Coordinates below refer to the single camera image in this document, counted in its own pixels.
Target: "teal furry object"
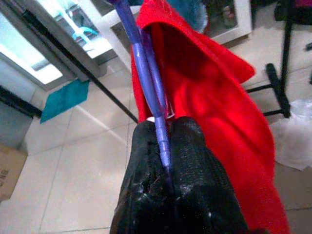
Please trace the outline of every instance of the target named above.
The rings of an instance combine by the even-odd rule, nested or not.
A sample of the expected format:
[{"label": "teal furry object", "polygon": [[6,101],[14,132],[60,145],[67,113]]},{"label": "teal furry object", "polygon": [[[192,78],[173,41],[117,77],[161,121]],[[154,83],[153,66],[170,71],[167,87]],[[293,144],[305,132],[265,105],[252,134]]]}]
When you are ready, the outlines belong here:
[{"label": "teal furry object", "polygon": [[[201,0],[167,0],[191,27],[202,32],[207,24],[207,12]],[[143,0],[129,0],[131,6],[142,5]]]}]

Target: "gloved hand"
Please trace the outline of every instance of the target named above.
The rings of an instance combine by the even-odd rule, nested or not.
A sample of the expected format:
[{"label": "gloved hand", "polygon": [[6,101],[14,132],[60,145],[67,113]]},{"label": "gloved hand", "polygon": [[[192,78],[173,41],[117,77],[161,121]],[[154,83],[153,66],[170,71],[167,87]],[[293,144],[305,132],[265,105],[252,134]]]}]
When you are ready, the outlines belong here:
[{"label": "gloved hand", "polygon": [[172,124],[171,152],[173,197],[166,190],[154,123],[135,128],[110,233],[264,233],[247,231],[229,178],[193,119]]}]

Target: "teal mat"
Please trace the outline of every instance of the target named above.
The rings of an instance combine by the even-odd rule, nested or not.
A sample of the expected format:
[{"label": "teal mat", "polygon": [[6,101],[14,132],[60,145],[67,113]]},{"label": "teal mat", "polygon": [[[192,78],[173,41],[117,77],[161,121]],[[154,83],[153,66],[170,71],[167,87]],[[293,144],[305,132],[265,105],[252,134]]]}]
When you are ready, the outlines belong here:
[{"label": "teal mat", "polygon": [[67,111],[82,103],[88,97],[89,81],[81,82],[76,79],[61,89],[51,93],[41,115],[40,123]]}]

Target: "purple plastic rod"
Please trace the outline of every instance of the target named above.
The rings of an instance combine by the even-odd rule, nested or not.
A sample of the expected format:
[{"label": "purple plastic rod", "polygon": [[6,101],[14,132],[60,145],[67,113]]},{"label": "purple plastic rod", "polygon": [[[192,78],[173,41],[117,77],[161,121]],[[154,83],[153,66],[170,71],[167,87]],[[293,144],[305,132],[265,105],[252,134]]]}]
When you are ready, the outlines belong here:
[{"label": "purple plastic rod", "polygon": [[166,171],[171,171],[170,145],[165,120],[166,101],[162,88],[159,70],[155,61],[151,38],[147,33],[142,33],[144,45],[135,19],[130,10],[127,0],[109,0],[112,3],[121,19],[127,32],[129,40],[133,46],[133,53],[138,71],[139,80],[146,98],[147,104],[155,117],[156,137],[160,149],[160,160]]}]

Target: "red cloth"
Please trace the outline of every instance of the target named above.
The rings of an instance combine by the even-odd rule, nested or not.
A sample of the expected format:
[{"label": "red cloth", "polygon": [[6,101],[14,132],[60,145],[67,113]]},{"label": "red cloth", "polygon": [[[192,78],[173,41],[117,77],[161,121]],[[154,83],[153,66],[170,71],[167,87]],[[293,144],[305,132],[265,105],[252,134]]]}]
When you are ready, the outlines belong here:
[{"label": "red cloth", "polygon": [[[193,117],[207,146],[224,165],[250,229],[287,234],[273,185],[274,144],[266,119],[240,86],[254,69],[195,32],[164,0],[146,0],[137,18],[151,27],[153,47],[175,117]],[[139,121],[151,116],[132,57]]]}]

